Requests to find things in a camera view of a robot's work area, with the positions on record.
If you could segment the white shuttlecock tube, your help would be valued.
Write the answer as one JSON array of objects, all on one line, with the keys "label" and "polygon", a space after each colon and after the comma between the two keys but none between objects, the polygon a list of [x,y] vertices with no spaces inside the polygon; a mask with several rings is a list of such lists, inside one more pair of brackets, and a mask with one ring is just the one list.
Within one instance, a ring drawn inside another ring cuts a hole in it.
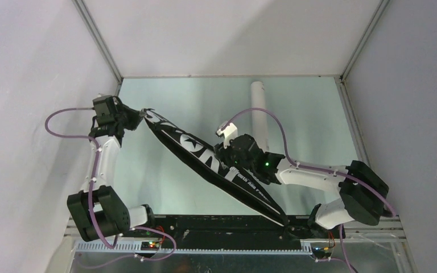
[{"label": "white shuttlecock tube", "polygon": [[250,85],[252,111],[252,133],[258,146],[264,151],[269,150],[269,132],[267,125],[265,87],[263,82],[255,81]]}]

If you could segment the black sport racket bag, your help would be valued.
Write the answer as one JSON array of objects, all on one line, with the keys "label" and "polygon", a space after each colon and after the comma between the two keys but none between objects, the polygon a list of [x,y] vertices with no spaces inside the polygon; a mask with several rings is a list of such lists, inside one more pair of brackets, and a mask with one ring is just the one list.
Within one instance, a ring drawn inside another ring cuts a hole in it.
[{"label": "black sport racket bag", "polygon": [[268,166],[261,169],[228,167],[218,160],[214,146],[177,127],[153,109],[142,111],[157,139],[199,176],[273,223],[288,225],[286,213],[264,188],[279,183],[276,173],[284,155],[265,152]]}]

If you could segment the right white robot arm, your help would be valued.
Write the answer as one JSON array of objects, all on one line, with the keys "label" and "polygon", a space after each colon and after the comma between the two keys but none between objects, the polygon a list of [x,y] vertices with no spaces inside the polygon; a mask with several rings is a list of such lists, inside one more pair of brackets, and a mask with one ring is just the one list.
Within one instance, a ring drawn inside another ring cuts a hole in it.
[{"label": "right white robot arm", "polygon": [[299,185],[339,195],[313,208],[308,230],[322,238],[331,229],[351,221],[376,226],[390,217],[384,200],[389,186],[365,163],[354,160],[348,166],[307,165],[290,162],[285,155],[264,151],[248,134],[215,145],[215,155],[227,167],[245,171],[263,184]]}]

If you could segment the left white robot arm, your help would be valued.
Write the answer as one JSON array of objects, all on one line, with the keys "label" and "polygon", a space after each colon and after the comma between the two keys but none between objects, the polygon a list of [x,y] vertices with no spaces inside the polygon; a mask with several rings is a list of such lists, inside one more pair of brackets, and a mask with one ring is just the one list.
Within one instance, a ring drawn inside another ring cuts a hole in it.
[{"label": "left white robot arm", "polygon": [[113,189],[118,154],[126,130],[135,130],[141,114],[122,103],[117,96],[93,100],[95,116],[88,135],[91,161],[82,189],[67,198],[67,207],[81,238],[102,240],[110,249],[116,245],[108,237],[118,238],[135,227],[144,237],[155,234],[157,221],[149,205],[128,208]]}]

